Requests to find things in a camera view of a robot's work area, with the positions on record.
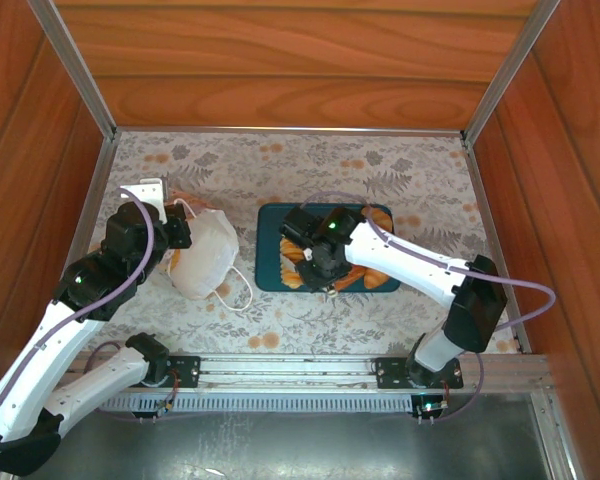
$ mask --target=floral tablecloth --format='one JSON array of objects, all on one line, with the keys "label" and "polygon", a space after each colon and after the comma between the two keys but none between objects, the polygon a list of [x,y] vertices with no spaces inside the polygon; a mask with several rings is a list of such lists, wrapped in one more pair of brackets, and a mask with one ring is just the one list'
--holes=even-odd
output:
[{"label": "floral tablecloth", "polygon": [[[115,188],[156,176],[225,211],[238,232],[236,266],[253,285],[253,304],[231,312],[217,298],[190,301],[150,278],[91,346],[145,331],[171,351],[188,353],[401,353],[445,315],[404,285],[394,293],[334,299],[258,290],[257,213],[268,202],[301,202],[321,190],[355,193],[391,208],[403,238],[460,258],[489,255],[456,138],[124,132],[92,244],[121,203]],[[247,298],[232,273],[219,293],[229,304]],[[496,336],[488,351],[516,351],[509,330]]]}]

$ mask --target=aluminum frame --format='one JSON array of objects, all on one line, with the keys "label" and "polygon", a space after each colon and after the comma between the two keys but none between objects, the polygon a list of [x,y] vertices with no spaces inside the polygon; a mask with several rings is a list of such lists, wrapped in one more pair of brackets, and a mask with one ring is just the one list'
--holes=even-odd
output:
[{"label": "aluminum frame", "polygon": [[584,479],[555,392],[537,390],[530,397],[551,478]]},{"label": "aluminum frame", "polygon": [[102,141],[100,154],[93,170],[89,190],[87,190],[87,196],[80,212],[80,218],[78,219],[76,231],[73,234],[73,240],[69,247],[63,271],[67,266],[87,253],[91,234],[98,219],[100,203],[102,203],[102,197],[104,196],[107,180],[109,179],[109,172],[111,171],[111,166],[113,165],[113,160],[118,149],[119,140],[120,135],[116,134],[113,139],[105,137]]},{"label": "aluminum frame", "polygon": [[121,132],[186,132],[186,133],[277,133],[296,135],[360,135],[392,137],[451,137],[462,138],[460,130],[417,128],[338,128],[338,127],[118,127]]},{"label": "aluminum frame", "polygon": [[[83,373],[89,352],[80,353],[67,371],[61,385]],[[105,361],[113,353],[96,355]],[[387,355],[296,355],[296,354],[200,354],[198,388],[182,393],[223,394],[440,394],[442,389],[378,389],[373,360]],[[484,354],[485,375],[482,393],[531,393],[554,388],[547,359],[543,355]],[[476,356],[460,357],[464,388],[454,393],[472,394],[480,377]],[[164,396],[169,389],[156,388]],[[147,394],[146,389],[130,388],[126,393]]]},{"label": "aluminum frame", "polygon": [[[487,193],[484,189],[482,176],[480,175],[480,168],[478,167],[478,161],[476,159],[475,152],[473,151],[473,147],[467,144],[466,141],[463,141],[462,143],[467,155],[466,161],[467,168],[469,170],[469,177],[471,178],[473,190],[476,194],[478,210],[480,211],[480,216],[482,217],[482,224],[484,225],[487,240],[489,241],[489,248],[491,250],[491,254],[493,255],[493,261],[496,264],[500,275],[510,277],[507,263],[504,259],[504,253],[502,252],[502,246],[500,245],[500,240],[498,238],[496,225],[493,221],[493,215],[491,214],[491,208],[489,207]],[[504,284],[503,287],[505,293],[507,294],[507,298],[509,299],[506,307],[509,318],[520,317],[522,314],[520,313],[520,307],[518,306],[518,301],[516,299],[513,286]],[[524,324],[516,325],[513,327],[513,331],[518,339],[518,343],[520,344],[522,352],[531,353],[531,344],[529,343],[529,337],[527,336],[527,331],[524,328]]]},{"label": "aluminum frame", "polygon": [[522,32],[518,35],[513,48],[500,65],[471,120],[469,120],[465,130],[465,140],[469,145],[473,145],[478,139],[487,120],[496,109],[498,102],[500,102],[504,92],[515,77],[522,62],[527,58],[559,3],[560,0],[538,0],[538,4],[529,16]]},{"label": "aluminum frame", "polygon": [[116,123],[53,0],[27,0],[85,105],[105,138],[113,140]]}]

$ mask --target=white cable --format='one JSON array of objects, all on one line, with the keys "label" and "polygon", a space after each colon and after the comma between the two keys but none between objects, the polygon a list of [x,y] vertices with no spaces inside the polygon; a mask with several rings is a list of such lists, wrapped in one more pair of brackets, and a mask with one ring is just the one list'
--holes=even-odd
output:
[{"label": "white cable", "polygon": [[239,307],[239,308],[230,307],[229,305],[226,304],[226,302],[222,299],[222,297],[220,295],[218,295],[218,292],[216,292],[214,290],[213,293],[216,294],[216,297],[218,297],[218,300],[220,300],[220,303],[222,303],[227,309],[231,310],[232,312],[242,312],[242,311],[246,310],[247,308],[249,308],[251,306],[251,302],[253,302],[253,288],[251,288],[251,284],[249,283],[249,281],[246,279],[246,277],[242,274],[242,272],[240,270],[238,270],[233,265],[231,265],[230,268],[232,270],[235,270],[235,272],[238,275],[240,275],[242,280],[244,280],[244,283],[247,284],[247,288],[249,289],[249,301],[247,302],[247,304],[244,307]]},{"label": "white cable", "polygon": [[193,216],[193,218],[198,218],[198,216],[196,215],[196,212],[193,211],[193,208],[191,208],[191,205],[189,205],[187,202],[185,202],[183,199],[181,198],[176,198],[173,201],[174,204],[179,203],[181,205],[184,205],[184,207],[189,210],[189,213]]}]

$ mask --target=wooden wall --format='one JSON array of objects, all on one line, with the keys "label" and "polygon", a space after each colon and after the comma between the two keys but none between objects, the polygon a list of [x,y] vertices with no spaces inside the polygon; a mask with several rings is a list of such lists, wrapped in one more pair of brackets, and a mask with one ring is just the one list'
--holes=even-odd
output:
[{"label": "wooden wall", "polygon": [[536,0],[57,0],[123,126],[467,126]]},{"label": "wooden wall", "polygon": [[557,290],[527,331],[600,478],[600,0],[562,0],[475,152],[511,275]]},{"label": "wooden wall", "polygon": [[0,0],[0,377],[51,298],[102,135],[24,0]]}]

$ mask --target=pastry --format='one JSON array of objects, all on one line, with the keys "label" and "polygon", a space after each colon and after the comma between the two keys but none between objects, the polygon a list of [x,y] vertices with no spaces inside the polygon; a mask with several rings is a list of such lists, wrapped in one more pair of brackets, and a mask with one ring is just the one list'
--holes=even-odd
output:
[{"label": "pastry", "polygon": [[300,274],[288,269],[284,265],[280,267],[280,277],[284,285],[294,290],[303,284]]},{"label": "pastry", "polygon": [[364,276],[364,272],[366,270],[367,268],[365,267],[361,267],[360,265],[354,265],[346,277],[343,277],[340,280],[337,280],[336,283],[334,283],[334,288],[337,291],[344,290],[357,280],[361,279]]},{"label": "pastry", "polygon": [[288,238],[283,237],[282,240],[280,240],[280,253],[293,263],[298,263],[304,260],[304,253],[302,252],[302,249]]},{"label": "pastry", "polygon": [[364,288],[368,288],[369,290],[378,288],[388,281],[389,275],[386,273],[373,270],[372,268],[367,268],[367,271],[364,272]]},{"label": "pastry", "polygon": [[389,214],[380,210],[379,208],[364,207],[362,209],[362,214],[365,217],[367,216],[367,212],[369,211],[369,208],[371,208],[371,220],[373,220],[373,223],[378,225],[383,230],[385,230],[387,232],[391,232],[393,230],[393,221],[391,220],[391,217],[389,216]]}]

